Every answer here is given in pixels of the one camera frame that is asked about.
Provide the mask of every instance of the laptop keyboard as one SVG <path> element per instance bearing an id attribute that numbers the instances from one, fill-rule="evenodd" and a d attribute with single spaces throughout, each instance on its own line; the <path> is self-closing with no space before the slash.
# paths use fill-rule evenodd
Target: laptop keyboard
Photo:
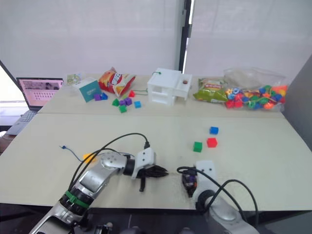
<path id="1" fill-rule="evenodd" d="M 30 122 L 37 112 L 27 111 L 21 118 L 21 122 Z"/>

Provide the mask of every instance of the chip bag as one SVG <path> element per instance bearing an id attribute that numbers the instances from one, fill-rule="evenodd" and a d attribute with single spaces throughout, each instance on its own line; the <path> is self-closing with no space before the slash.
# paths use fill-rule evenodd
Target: chip bag
<path id="1" fill-rule="evenodd" d="M 199 101 L 226 102 L 228 98 L 225 94 L 224 85 L 225 81 L 222 79 L 200 78 L 198 79 L 199 90 L 193 96 Z"/>
<path id="2" fill-rule="evenodd" d="M 129 89 L 135 78 L 135 75 L 119 74 L 116 72 L 115 68 L 112 67 L 101 76 L 98 80 L 98 84 L 102 90 L 116 94 L 117 97 L 119 97 Z"/>

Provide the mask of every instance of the green band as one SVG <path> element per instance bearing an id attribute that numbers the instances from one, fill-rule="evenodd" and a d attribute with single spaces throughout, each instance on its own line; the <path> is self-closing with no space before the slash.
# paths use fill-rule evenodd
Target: green band
<path id="1" fill-rule="evenodd" d="M 72 195 L 68 190 L 65 192 L 66 196 L 68 196 L 69 201 L 71 203 L 75 203 L 83 208 L 89 208 L 90 205 L 88 205 L 87 203 L 84 203 L 83 201 L 80 201 L 76 196 Z"/>

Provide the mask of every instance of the laptop screen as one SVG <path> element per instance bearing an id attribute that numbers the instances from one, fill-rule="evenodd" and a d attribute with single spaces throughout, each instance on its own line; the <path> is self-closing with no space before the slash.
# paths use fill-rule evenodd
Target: laptop screen
<path id="1" fill-rule="evenodd" d="M 61 78 L 17 78 L 29 109 L 40 109 L 62 87 Z"/>

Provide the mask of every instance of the white table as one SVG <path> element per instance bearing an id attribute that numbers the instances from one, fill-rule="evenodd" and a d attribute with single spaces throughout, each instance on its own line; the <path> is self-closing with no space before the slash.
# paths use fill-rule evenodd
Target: white table
<path id="1" fill-rule="evenodd" d="M 149 76 L 137 76 L 131 89 L 145 90 Z M 134 101 L 142 103 L 140 109 L 133 106 L 128 108 L 127 116 L 188 116 L 188 117 L 277 117 L 284 118 L 280 112 L 272 111 L 250 111 L 250 110 L 228 110 L 225 105 L 197 101 L 193 93 L 198 91 L 198 77 L 193 77 L 192 87 L 186 101 L 177 98 L 174 106 L 166 106 L 160 103 L 148 102 L 148 96 L 136 95 Z M 95 115 L 121 115 L 119 109 L 112 106 L 115 94 L 105 92 L 108 100 L 86 103 L 80 98 L 79 93 L 70 86 L 63 86 L 41 110 L 40 113 L 51 114 L 95 114 Z"/>
<path id="2" fill-rule="evenodd" d="M 219 127 L 215 149 L 205 145 L 210 126 Z M 0 156 L 0 202 L 54 205 L 79 164 L 59 145 L 82 155 L 130 132 L 148 137 L 157 164 L 170 175 L 147 179 L 144 193 L 138 191 L 139 180 L 115 176 L 95 207 L 193 209 L 176 168 L 207 159 L 215 163 L 220 183 L 230 178 L 246 183 L 260 210 L 312 209 L 312 153 L 284 118 L 187 115 L 38 114 Z M 201 153 L 192 151 L 194 141 L 203 142 Z M 141 137 L 130 136 L 112 148 L 135 154 L 143 143 Z M 254 209 L 243 188 L 230 184 L 228 189 L 244 210 Z"/>

